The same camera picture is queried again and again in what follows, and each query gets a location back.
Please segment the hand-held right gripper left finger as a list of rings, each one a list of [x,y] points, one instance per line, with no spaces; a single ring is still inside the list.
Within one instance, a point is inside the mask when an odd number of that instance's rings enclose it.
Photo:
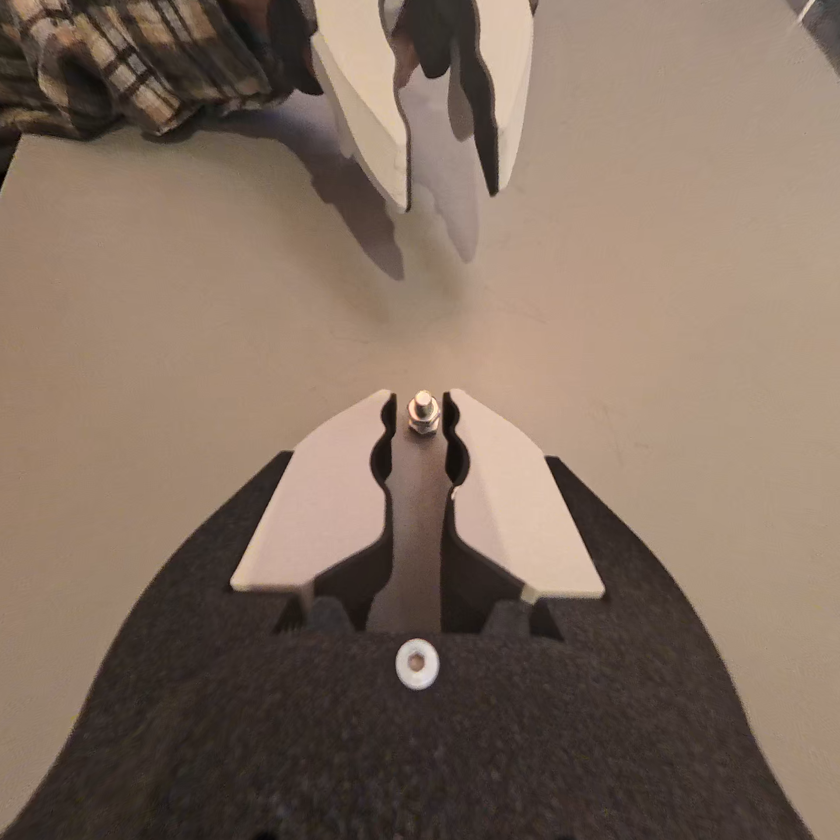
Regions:
[[[391,578],[396,394],[377,391],[325,421],[291,452],[229,580],[238,593],[280,593],[310,607],[338,600],[368,623]]]

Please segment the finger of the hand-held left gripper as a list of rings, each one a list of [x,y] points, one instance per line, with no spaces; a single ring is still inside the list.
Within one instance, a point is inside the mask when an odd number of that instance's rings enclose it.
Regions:
[[[412,205],[410,130],[396,88],[386,2],[315,1],[316,78],[352,155],[377,190],[405,214]]]
[[[496,196],[511,179],[529,94],[534,9],[529,1],[453,2],[449,123],[472,139],[486,189]]]

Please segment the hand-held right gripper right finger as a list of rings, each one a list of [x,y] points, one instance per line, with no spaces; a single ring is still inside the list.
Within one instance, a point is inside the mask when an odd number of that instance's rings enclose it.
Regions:
[[[599,602],[606,586],[552,466],[527,434],[462,389],[444,394],[450,489],[441,539],[441,627],[480,631],[499,602],[532,613]]]

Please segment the silver metal bolt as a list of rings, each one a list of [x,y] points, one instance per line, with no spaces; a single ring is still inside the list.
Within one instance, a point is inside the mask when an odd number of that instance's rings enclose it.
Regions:
[[[432,393],[430,393],[429,391],[423,390],[423,391],[417,392],[409,403],[411,403],[411,402],[418,403],[420,406],[431,406],[433,404],[436,404],[436,408],[438,408],[439,414],[438,414],[437,421],[434,423],[434,425],[431,425],[431,426],[417,426],[417,425],[410,424],[410,418],[408,416],[408,408],[407,408],[408,426],[416,434],[421,435],[421,436],[435,435],[438,431],[439,424],[440,424],[440,417],[441,417],[440,405],[439,405],[436,397]]]

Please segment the person's left forearm plaid sleeve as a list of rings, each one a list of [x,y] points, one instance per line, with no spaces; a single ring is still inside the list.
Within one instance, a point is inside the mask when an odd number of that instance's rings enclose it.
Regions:
[[[1,3],[3,138],[90,140],[120,122],[159,137],[292,90],[234,2]]]

